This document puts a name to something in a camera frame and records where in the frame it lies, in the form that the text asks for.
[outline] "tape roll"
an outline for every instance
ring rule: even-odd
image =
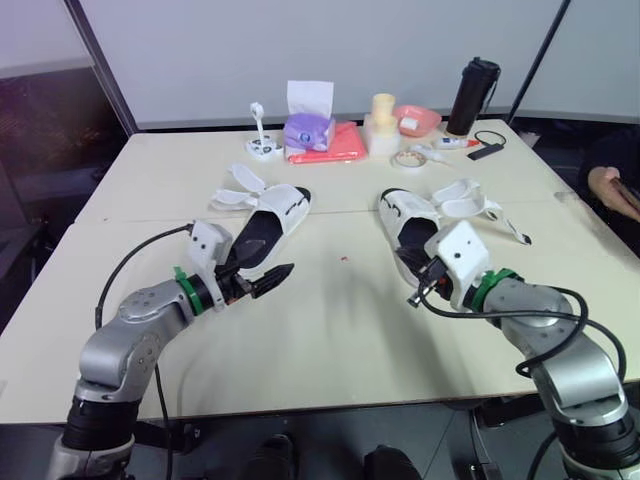
[[[420,152],[405,150],[391,157],[391,165],[407,172],[419,172],[427,163],[427,157]]]

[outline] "white sandal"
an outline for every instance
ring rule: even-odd
[[[437,210],[415,193],[391,188],[380,195],[378,213],[400,273],[418,288],[415,272],[429,262],[424,244],[440,229]]]
[[[489,200],[482,192],[480,184],[468,178],[453,182],[448,187],[438,190],[431,197],[443,216],[449,218],[469,218],[484,214],[492,221],[501,222],[515,239],[523,245],[531,245],[531,237],[516,229],[504,215],[502,207]]]
[[[288,184],[267,187],[260,177],[241,164],[231,165],[229,171],[249,191],[218,190],[211,204],[221,210],[252,209],[227,260],[227,263],[238,262],[239,273],[251,277],[268,267],[283,240],[305,219],[311,193],[306,188]]]

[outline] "purple tissue box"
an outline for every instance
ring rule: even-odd
[[[334,133],[334,119],[315,113],[294,113],[284,124],[284,142],[294,149],[326,152]]]

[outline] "black thermos bottle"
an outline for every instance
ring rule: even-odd
[[[462,82],[447,123],[447,132],[464,137],[482,109],[491,87],[498,81],[500,67],[497,63],[475,57],[462,71]]]

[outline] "black insole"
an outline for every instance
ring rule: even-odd
[[[429,256],[424,251],[424,244],[438,232],[438,227],[432,220],[426,218],[411,218],[404,224],[398,241],[403,249],[412,250],[412,261],[404,258],[402,261],[409,267],[409,270],[415,275],[417,270],[429,263]]]
[[[307,201],[311,201],[309,190],[296,188]],[[282,227],[276,214],[257,211],[233,242],[226,264],[238,262],[240,268],[255,268],[269,255],[280,237],[282,237]]]

